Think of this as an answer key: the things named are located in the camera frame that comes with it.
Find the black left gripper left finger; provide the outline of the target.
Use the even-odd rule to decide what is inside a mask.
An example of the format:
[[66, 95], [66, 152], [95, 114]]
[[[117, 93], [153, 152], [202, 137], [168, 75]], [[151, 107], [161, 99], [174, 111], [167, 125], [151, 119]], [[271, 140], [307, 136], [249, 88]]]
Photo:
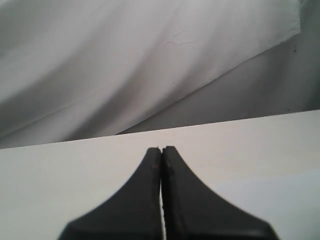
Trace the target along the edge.
[[161, 151], [149, 148], [129, 180], [107, 201], [69, 222], [61, 240], [160, 240]]

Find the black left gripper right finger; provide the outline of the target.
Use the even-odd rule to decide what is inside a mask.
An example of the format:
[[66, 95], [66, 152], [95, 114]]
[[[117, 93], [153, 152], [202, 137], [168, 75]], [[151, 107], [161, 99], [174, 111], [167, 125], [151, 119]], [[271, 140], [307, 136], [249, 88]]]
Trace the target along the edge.
[[178, 150], [161, 155], [161, 193], [168, 240], [277, 240], [272, 226], [206, 186]]

